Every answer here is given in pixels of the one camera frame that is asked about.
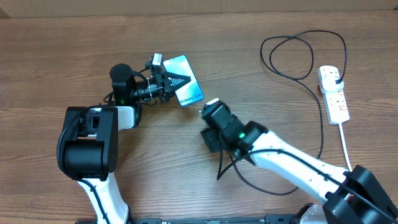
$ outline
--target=tabletop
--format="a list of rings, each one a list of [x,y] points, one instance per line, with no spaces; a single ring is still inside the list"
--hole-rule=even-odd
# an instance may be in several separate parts
[[[109,69],[140,70],[155,52],[186,55],[205,99],[185,108],[144,106],[135,129],[119,133],[116,179],[134,217],[258,217],[295,213],[314,202],[303,191],[267,195],[231,169],[216,180],[218,155],[206,148],[198,111],[220,98],[242,122],[263,124],[317,156],[320,116],[302,86],[263,66],[261,42],[311,29],[342,35],[348,48],[345,95],[351,119],[343,124],[352,165],[372,171],[398,204],[398,12],[273,12],[171,16],[109,16],[0,20],[0,223],[73,223],[95,218],[83,189],[57,165],[56,145],[68,106],[97,105],[111,90]],[[321,98],[317,69],[342,71],[341,40],[302,36],[313,47],[314,69],[303,82]],[[280,40],[264,46],[264,55]],[[310,51],[291,41],[274,53],[281,71],[299,77]],[[337,126],[325,124],[322,159],[346,167]],[[248,181],[266,190],[294,186],[248,162]]]

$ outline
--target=wall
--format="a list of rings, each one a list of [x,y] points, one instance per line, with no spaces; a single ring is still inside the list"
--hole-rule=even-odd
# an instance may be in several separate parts
[[[0,17],[393,9],[398,0],[0,0]]]

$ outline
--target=smartphone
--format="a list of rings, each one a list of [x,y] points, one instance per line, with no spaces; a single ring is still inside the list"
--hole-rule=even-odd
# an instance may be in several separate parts
[[[175,91],[175,95],[181,106],[187,106],[205,98],[185,55],[164,61],[163,67],[167,72],[191,77],[189,83]]]

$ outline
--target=power plug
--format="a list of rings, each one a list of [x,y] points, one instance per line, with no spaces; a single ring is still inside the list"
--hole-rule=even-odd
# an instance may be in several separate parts
[[[324,65],[318,69],[319,87],[322,93],[334,93],[344,88],[344,81],[336,83],[340,79],[338,69],[331,65]]]
[[[342,124],[349,120],[346,98],[343,90],[334,93],[324,93],[326,115],[329,124]]]

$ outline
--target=white power adapter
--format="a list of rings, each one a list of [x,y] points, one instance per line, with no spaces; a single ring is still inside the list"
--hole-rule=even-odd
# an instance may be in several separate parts
[[[318,70],[318,76],[328,122],[329,124],[338,124],[346,163],[349,171],[352,171],[353,168],[349,162],[342,126],[345,121],[349,120],[347,102],[343,92],[344,81],[336,84],[336,80],[340,78],[340,75],[338,69],[330,65],[321,66]]]
[[[319,87],[322,93],[334,93],[344,88],[344,81],[336,83],[340,79],[338,69],[331,65],[324,65],[318,69]]]

